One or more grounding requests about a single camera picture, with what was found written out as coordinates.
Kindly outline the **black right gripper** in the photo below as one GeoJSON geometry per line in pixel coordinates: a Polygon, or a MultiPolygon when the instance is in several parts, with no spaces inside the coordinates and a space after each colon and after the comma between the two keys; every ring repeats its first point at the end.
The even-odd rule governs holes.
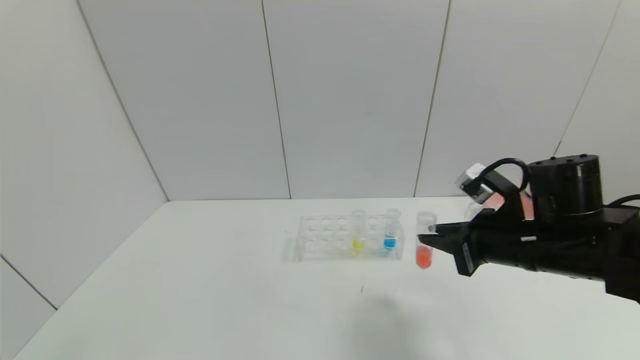
{"type": "Polygon", "coordinates": [[[484,264],[534,269],[525,260],[526,251],[538,237],[512,228],[478,227],[468,221],[428,225],[430,234],[418,234],[418,241],[454,256],[458,274],[470,277],[484,264]]]}

